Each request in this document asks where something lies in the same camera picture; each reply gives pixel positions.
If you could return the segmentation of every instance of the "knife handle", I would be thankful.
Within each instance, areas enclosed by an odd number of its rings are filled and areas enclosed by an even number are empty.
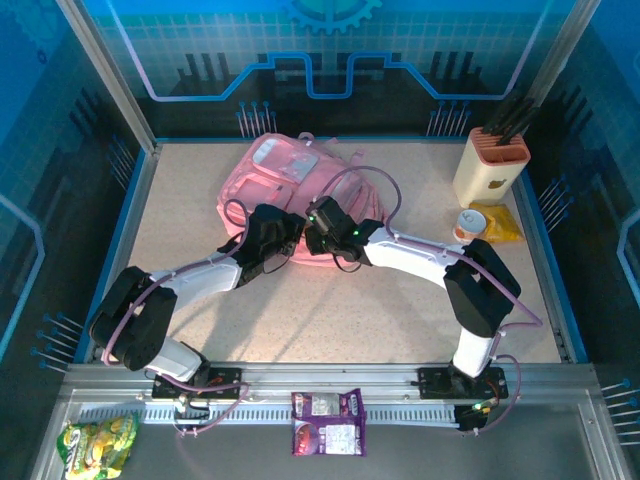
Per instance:
[[[497,125],[496,128],[491,130],[489,133],[491,135],[502,135],[506,133],[509,127],[518,123],[518,120],[526,115],[529,109],[533,106],[533,102],[533,98],[527,98],[524,100],[520,105],[513,109],[511,114],[505,118],[504,122]]]
[[[482,128],[482,133],[489,133],[500,125],[506,117],[511,113],[513,108],[522,100],[522,93],[515,88],[509,92],[509,94],[498,104],[496,111],[489,118],[487,123]]]
[[[529,123],[540,113],[540,107],[534,107],[529,110],[515,125],[513,125],[507,133],[505,133],[496,145],[509,145],[509,142],[522,130],[527,128]]]

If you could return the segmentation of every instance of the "glass panel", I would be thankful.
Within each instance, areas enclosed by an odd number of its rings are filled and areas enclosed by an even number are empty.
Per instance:
[[[23,478],[139,146],[55,2],[0,2],[0,45],[0,478]]]
[[[85,4],[157,136],[456,137],[528,88],[573,1]]]
[[[640,384],[639,18],[637,2],[600,4],[526,136],[529,172],[543,196],[587,353],[604,385],[629,377],[634,388]]]

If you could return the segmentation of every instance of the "aluminum frame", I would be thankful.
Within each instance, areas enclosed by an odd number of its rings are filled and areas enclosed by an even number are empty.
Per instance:
[[[564,70],[569,56],[589,25],[600,1],[577,0],[569,12],[527,93],[527,97],[535,99],[535,106],[542,105],[558,75]]]
[[[118,226],[116,226],[116,231],[109,245],[109,251],[100,273],[100,279],[96,286],[87,318],[91,318],[109,287],[115,281],[116,276],[129,264],[138,228],[142,221],[144,207],[158,166],[160,152],[161,147],[158,147],[151,154],[145,153],[143,158],[138,161],[140,165],[136,166],[129,184],[129,191],[120,212]],[[89,337],[88,332],[85,331],[80,338],[74,361],[82,363],[91,361],[94,350],[95,343]]]
[[[537,209],[537,206],[534,207],[534,205],[537,205],[537,201],[528,193],[525,179],[523,179],[525,176],[527,176],[527,173],[523,172],[513,184],[513,195],[531,252],[533,266],[538,275],[538,283],[547,307],[556,346],[563,362],[585,363],[587,354],[584,350],[584,345],[582,345],[579,338],[573,338],[568,326],[569,322],[576,325],[576,320],[573,318],[573,311],[571,311],[568,298],[563,298],[566,297],[564,285],[558,287],[558,281],[562,282],[562,279],[554,276],[548,256],[545,255],[542,239],[544,233],[542,227],[536,224],[536,214],[534,212],[534,208]]]
[[[460,405],[452,400],[420,400],[417,387],[419,367],[442,367],[442,364],[266,364],[225,363],[225,367],[243,369],[243,379],[251,384],[248,403],[285,405],[292,391],[321,390],[344,392],[362,389],[365,405]],[[500,364],[513,389],[515,367]],[[577,406],[582,421],[586,447],[602,480],[633,479],[622,448],[608,415],[600,386],[590,364],[524,364],[518,405]],[[150,398],[153,380],[142,372],[103,365],[72,365],[64,378],[59,399],[44,436],[31,479],[60,478],[62,462],[55,439],[69,421],[76,421],[83,405],[118,406],[157,405]],[[229,401],[212,402],[226,404]],[[509,428],[508,423],[500,428]]]
[[[156,146],[156,139],[151,127],[104,45],[84,5],[82,2],[74,0],[56,0],[56,3],[98,72],[100,79],[113,97],[129,128],[133,131],[136,140],[146,153],[152,153]]]

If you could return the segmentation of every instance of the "yellow package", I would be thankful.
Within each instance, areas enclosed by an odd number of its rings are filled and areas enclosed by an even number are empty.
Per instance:
[[[100,424],[69,425],[58,437],[66,480],[105,480],[120,476],[136,438],[139,420],[132,413]]]
[[[521,242],[524,236],[506,205],[482,205],[472,203],[469,208],[482,213],[487,219],[487,228],[480,236],[489,243]]]

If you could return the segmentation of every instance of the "pink backpack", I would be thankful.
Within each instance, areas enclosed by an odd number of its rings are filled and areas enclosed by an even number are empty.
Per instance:
[[[350,165],[359,164],[363,155],[363,152],[356,151],[351,163],[347,163],[314,140],[310,133],[301,133],[297,140],[272,133],[259,137],[218,194],[217,209],[227,232],[233,236],[243,230],[224,214],[227,200],[240,200],[249,213],[256,205],[268,203],[305,217],[309,203],[327,182]],[[365,218],[383,220],[385,216],[376,188],[358,171],[348,172],[333,182],[326,194],[333,197],[356,223]],[[234,222],[244,224],[244,214],[236,204],[231,203],[227,213]],[[311,256],[304,236],[291,261],[335,266],[331,255]]]

